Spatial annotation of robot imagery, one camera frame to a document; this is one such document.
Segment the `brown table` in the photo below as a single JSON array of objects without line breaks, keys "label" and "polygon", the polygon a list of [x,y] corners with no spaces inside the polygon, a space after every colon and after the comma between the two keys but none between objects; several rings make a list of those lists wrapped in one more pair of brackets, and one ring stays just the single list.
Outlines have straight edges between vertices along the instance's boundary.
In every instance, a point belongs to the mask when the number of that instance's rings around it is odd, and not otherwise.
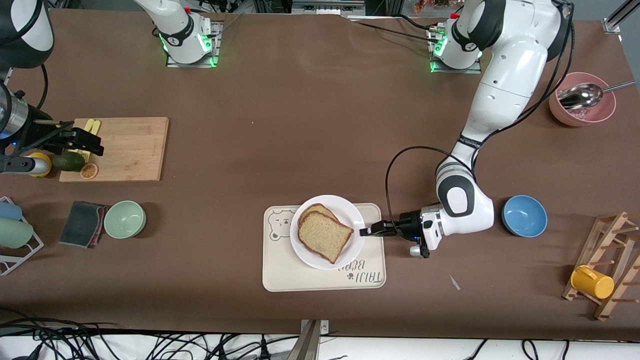
[{"label": "brown table", "polygon": [[[560,298],[594,216],[638,210],[637,91],[616,93],[616,114],[581,129],[543,105],[482,150],[480,187],[497,212],[512,195],[539,199],[549,213],[540,237],[514,237],[498,220],[446,237],[426,260],[389,238],[380,289],[270,293],[261,283],[265,209],[332,193],[386,212],[391,157],[410,145],[450,149],[480,76],[431,74],[420,40],[338,16],[245,15],[210,70],[166,69],[143,12],[53,11],[52,23],[44,110],[59,120],[169,117],[164,169],[156,183],[2,176],[2,195],[46,246],[0,279],[0,304],[135,329],[295,333],[300,319],[324,318],[343,335],[640,338],[636,306],[620,304],[602,323],[591,319],[594,304]],[[632,77],[618,37],[599,22],[578,22],[576,34],[574,71]],[[37,102],[40,71],[17,70],[10,87]],[[440,159],[416,151],[397,162],[395,214],[436,201]],[[123,199],[147,210],[141,236],[104,235],[94,250],[57,244],[73,200]]]}]

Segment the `paper scrap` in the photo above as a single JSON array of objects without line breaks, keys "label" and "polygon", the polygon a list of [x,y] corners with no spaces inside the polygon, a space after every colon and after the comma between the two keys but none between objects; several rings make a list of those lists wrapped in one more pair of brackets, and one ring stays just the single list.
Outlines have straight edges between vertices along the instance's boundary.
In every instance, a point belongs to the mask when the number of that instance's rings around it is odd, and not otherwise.
[{"label": "paper scrap", "polygon": [[460,285],[458,285],[458,283],[453,279],[453,276],[449,275],[449,277],[451,278],[451,282],[453,282],[453,286],[460,291]]}]

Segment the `green bowl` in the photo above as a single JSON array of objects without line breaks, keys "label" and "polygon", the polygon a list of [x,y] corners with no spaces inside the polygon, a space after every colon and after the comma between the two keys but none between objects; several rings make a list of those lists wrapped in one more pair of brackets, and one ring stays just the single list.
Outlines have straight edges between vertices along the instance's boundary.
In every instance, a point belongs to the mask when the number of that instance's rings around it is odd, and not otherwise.
[{"label": "green bowl", "polygon": [[137,202],[125,200],[109,209],[104,217],[104,230],[114,239],[136,236],[147,223],[147,215]]}]

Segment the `folded cloth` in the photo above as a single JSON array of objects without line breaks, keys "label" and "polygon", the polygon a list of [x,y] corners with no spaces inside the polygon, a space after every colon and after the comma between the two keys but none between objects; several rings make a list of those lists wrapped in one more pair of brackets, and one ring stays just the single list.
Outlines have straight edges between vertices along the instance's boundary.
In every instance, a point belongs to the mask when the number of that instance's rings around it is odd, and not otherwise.
[{"label": "folded cloth", "polygon": [[74,201],[60,243],[87,249],[97,244],[102,230],[106,205]]}]

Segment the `cup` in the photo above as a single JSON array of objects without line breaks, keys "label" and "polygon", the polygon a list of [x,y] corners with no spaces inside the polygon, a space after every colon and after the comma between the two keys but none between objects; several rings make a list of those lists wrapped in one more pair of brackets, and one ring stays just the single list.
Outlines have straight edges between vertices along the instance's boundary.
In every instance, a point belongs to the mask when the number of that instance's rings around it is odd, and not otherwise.
[{"label": "cup", "polygon": [[598,299],[606,299],[613,292],[614,283],[611,277],[581,265],[571,274],[571,286]]},{"label": "cup", "polygon": [[0,201],[0,218],[10,218],[20,221],[22,218],[22,209],[18,205]]},{"label": "cup", "polygon": [[28,243],[33,235],[33,226],[9,218],[0,218],[0,245],[17,249]]}]

